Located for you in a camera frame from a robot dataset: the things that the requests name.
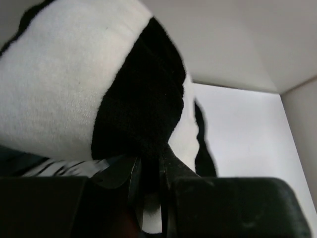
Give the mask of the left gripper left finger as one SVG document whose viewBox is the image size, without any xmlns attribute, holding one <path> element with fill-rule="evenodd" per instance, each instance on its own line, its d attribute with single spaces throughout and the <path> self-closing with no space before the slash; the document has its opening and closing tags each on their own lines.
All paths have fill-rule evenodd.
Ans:
<svg viewBox="0 0 317 238">
<path fill-rule="evenodd" d="M 87 177 L 2 177 L 3 238 L 137 238 L 141 161 L 120 157 Z"/>
</svg>

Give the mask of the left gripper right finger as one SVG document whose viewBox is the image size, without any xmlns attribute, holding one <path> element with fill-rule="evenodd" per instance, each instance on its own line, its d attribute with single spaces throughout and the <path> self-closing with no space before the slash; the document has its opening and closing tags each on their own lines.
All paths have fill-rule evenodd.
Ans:
<svg viewBox="0 0 317 238">
<path fill-rule="evenodd" d="M 279 178 L 200 177 L 166 147 L 159 161 L 165 238 L 310 238 L 293 189 Z"/>
</svg>

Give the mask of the black white striped sweater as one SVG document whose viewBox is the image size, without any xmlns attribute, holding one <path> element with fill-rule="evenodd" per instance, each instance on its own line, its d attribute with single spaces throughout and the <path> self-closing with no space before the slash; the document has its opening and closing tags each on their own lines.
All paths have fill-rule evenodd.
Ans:
<svg viewBox="0 0 317 238">
<path fill-rule="evenodd" d="M 144 158 L 143 233 L 162 237 L 155 163 L 165 147 L 216 169 L 182 56 L 138 0 L 46 0 L 0 50 L 0 146 L 65 161 Z"/>
</svg>

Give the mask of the newspaper print cloth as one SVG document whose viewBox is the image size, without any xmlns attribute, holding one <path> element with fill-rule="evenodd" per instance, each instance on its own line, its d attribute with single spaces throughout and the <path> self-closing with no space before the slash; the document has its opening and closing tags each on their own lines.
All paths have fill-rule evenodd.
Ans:
<svg viewBox="0 0 317 238">
<path fill-rule="evenodd" d="M 68 177 L 91 178 L 109 167 L 106 160 L 65 161 L 28 154 L 0 147 L 0 175 L 2 177 Z"/>
</svg>

